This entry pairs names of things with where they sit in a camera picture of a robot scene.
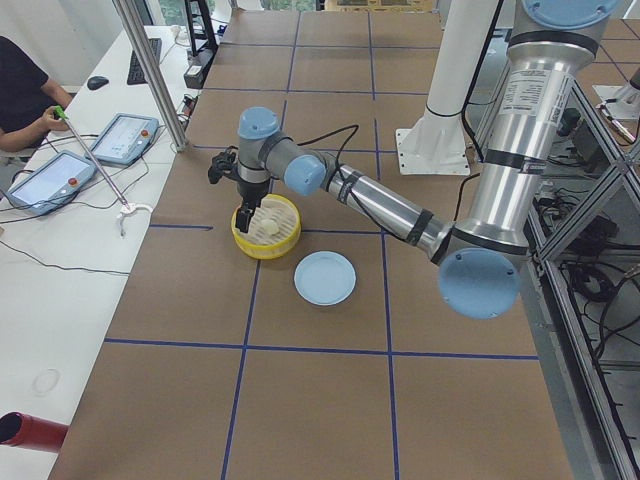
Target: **person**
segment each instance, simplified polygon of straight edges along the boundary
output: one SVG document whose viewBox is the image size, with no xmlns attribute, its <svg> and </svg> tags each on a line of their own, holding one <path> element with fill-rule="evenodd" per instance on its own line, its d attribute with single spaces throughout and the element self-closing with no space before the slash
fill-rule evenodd
<svg viewBox="0 0 640 480">
<path fill-rule="evenodd" d="M 37 147 L 51 131 L 68 130 L 54 117 L 55 105 L 66 108 L 69 95 L 20 47 L 0 36 L 0 150 Z"/>
</svg>

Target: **black shirt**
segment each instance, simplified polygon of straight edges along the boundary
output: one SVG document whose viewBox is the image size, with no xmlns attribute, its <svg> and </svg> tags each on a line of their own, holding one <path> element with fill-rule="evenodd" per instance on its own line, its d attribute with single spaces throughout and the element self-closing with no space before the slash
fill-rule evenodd
<svg viewBox="0 0 640 480">
<path fill-rule="evenodd" d="M 42 87 L 49 76 L 11 40 L 0 36 L 0 128 L 20 130 L 55 105 Z"/>
</svg>

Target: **tablet device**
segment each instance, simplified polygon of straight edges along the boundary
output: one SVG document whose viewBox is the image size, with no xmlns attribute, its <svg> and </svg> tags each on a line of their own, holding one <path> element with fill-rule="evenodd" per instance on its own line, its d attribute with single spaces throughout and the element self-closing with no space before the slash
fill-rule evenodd
<svg viewBox="0 0 640 480">
<path fill-rule="evenodd" d="M 44 215 L 70 202 L 96 173 L 84 157 L 63 150 L 7 192 L 12 205 Z"/>
<path fill-rule="evenodd" d="M 149 147 L 158 126 L 155 118 L 119 113 L 96 139 L 91 152 L 101 163 L 129 166 Z"/>
</svg>

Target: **red cylinder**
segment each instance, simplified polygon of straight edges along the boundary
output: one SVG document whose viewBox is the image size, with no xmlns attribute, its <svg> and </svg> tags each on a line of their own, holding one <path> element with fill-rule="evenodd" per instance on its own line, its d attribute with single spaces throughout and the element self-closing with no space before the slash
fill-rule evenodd
<svg viewBox="0 0 640 480">
<path fill-rule="evenodd" d="M 57 453 L 68 428 L 25 413 L 7 413 L 0 418 L 0 445 Z"/>
</svg>

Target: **person's arm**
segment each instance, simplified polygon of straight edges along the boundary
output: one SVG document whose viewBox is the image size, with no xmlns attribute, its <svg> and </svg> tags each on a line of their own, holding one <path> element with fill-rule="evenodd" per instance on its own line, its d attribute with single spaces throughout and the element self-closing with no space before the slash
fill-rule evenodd
<svg viewBox="0 0 640 480">
<path fill-rule="evenodd" d="M 55 107 L 47 108 L 40 118 L 15 132 L 5 133 L 5 131 L 0 128 L 0 150 L 4 150 L 5 152 L 19 152 L 20 150 L 29 148 L 51 130 L 68 130 L 69 127 L 67 127 L 64 121 L 56 120 L 53 117 L 54 108 Z"/>
<path fill-rule="evenodd" d="M 58 82 L 51 78 L 40 87 L 40 90 L 42 90 L 45 95 L 55 100 L 62 108 L 67 108 L 71 103 L 71 95 L 69 95 Z"/>
</svg>

